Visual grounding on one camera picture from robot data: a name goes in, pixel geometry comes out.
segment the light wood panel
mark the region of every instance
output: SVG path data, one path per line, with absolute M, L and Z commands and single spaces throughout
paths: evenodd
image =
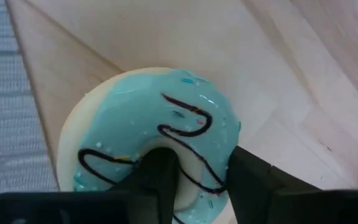
M 321 41 L 307 7 L 293 4 L 301 0 L 29 1 L 124 70 L 207 76 L 243 123 L 240 145 L 257 156 L 318 187 L 358 187 L 354 75 L 327 47 L 336 40 Z
M 358 90 L 358 1 L 291 0 Z
M 85 93 L 121 71 L 22 0 L 8 1 L 52 155 Z

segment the blue frosting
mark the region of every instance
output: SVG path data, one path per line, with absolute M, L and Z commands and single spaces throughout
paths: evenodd
M 211 127 L 199 136 L 172 135 L 201 154 L 218 177 L 225 180 L 227 161 L 237 144 L 241 125 L 228 100 L 216 87 L 186 70 L 173 70 L 168 75 L 140 73 L 119 80 L 100 104 L 80 147 L 136 161 L 145 142 L 162 137 L 157 130 L 159 124 L 184 131 L 195 131 L 205 124 L 205 117 L 168 102 L 162 93 L 197 106 L 213 117 Z M 86 161 L 94 170 L 116 182 L 132 169 L 129 165 L 110 163 L 93 156 L 88 156 Z M 75 191 L 107 190 L 111 187 L 79 163 L 73 178 Z M 206 170 L 201 184 L 212 189 L 221 187 Z M 186 224 L 211 223 L 227 200 L 227 192 L 218 196 L 200 189 L 199 199 L 175 214 Z

